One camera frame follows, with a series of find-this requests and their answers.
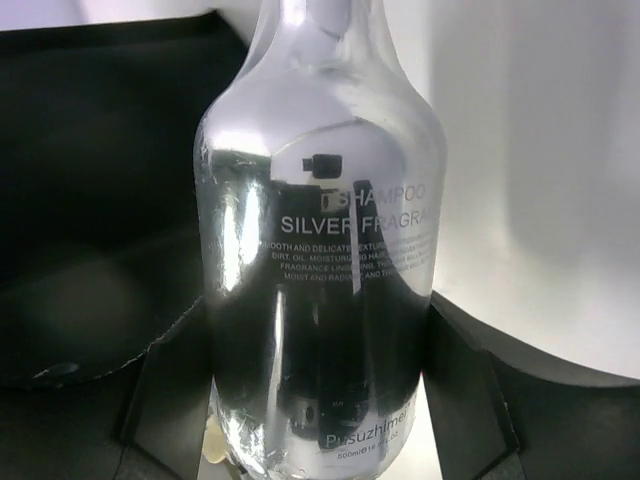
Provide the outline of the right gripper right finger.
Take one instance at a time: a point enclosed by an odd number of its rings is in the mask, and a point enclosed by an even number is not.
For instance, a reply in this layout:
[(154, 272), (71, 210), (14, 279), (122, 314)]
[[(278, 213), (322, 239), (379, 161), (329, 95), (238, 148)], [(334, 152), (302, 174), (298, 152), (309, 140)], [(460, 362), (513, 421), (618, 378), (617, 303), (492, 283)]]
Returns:
[(550, 355), (434, 294), (424, 381), (445, 479), (636, 479), (639, 382)]

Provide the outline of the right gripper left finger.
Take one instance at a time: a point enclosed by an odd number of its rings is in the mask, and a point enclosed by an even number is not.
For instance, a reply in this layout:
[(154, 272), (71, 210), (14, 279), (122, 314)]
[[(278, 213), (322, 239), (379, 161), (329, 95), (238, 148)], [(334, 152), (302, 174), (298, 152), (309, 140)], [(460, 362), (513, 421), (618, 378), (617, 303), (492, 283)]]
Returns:
[(76, 386), (1, 392), (4, 479), (195, 479), (211, 388), (197, 299), (124, 368)]

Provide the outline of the clear silver bottle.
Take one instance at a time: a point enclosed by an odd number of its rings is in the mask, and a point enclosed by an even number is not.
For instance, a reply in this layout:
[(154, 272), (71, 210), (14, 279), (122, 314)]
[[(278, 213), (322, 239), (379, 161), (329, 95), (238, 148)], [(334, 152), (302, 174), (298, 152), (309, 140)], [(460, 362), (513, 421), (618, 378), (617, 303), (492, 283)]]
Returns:
[(197, 129), (217, 417), (253, 479), (373, 479), (415, 417), (442, 129), (379, 1), (266, 1)]

